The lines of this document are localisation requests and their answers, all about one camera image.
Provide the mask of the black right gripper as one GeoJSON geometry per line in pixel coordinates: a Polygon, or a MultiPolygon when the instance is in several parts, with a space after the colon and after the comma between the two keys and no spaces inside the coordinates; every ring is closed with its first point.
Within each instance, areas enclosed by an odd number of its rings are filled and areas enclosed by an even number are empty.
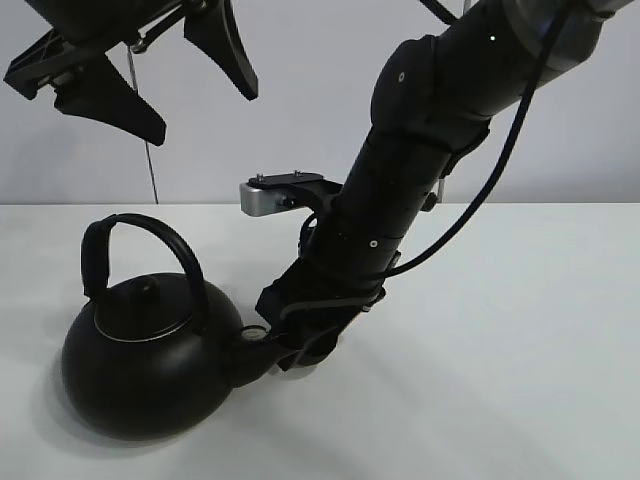
{"type": "Polygon", "coordinates": [[[297,366],[300,353],[335,349],[343,331],[384,298],[384,258],[342,258],[337,262],[300,257],[270,285],[255,306],[279,346],[281,371],[297,366]]]}

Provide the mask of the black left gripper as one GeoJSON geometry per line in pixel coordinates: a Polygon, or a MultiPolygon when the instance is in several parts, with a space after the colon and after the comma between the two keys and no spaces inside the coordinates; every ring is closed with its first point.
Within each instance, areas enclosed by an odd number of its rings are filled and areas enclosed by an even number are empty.
{"type": "Polygon", "coordinates": [[[32,100],[43,85],[67,71],[53,83],[54,107],[62,114],[101,122],[161,146],[165,121],[104,53],[119,43],[142,53],[183,18],[184,38],[213,60],[248,101],[258,97],[258,77],[229,0],[28,5],[51,29],[11,61],[4,82],[32,100]]]}

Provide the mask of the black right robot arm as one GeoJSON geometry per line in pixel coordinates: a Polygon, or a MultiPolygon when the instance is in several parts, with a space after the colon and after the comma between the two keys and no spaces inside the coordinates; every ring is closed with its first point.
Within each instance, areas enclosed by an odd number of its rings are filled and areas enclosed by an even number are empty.
{"type": "Polygon", "coordinates": [[[535,91],[585,62],[620,1],[479,1],[437,36],[402,42],[371,98],[371,128],[343,184],[316,174],[250,179],[310,218],[295,262],[266,287],[259,315],[288,349],[283,370],[322,362],[346,327],[384,296],[384,282],[426,262],[471,219],[511,156],[535,91]],[[408,262],[399,247],[434,185],[515,106],[489,179],[459,219],[408,262]]]}

